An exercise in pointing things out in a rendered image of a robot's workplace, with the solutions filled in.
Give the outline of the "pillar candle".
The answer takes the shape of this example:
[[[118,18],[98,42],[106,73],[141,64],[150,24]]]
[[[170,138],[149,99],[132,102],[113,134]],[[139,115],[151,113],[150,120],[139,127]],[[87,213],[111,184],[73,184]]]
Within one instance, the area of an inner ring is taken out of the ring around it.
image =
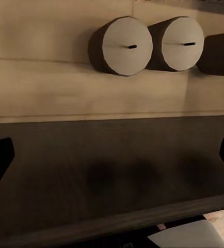
[[[153,51],[146,68],[181,72],[193,67],[203,51],[203,30],[190,17],[176,17],[148,27]]]
[[[88,45],[93,66],[102,73],[129,77],[148,64],[153,51],[152,36],[138,19],[118,17],[96,30]]]
[[[197,66],[203,74],[224,76],[224,34],[208,36],[204,40]]]

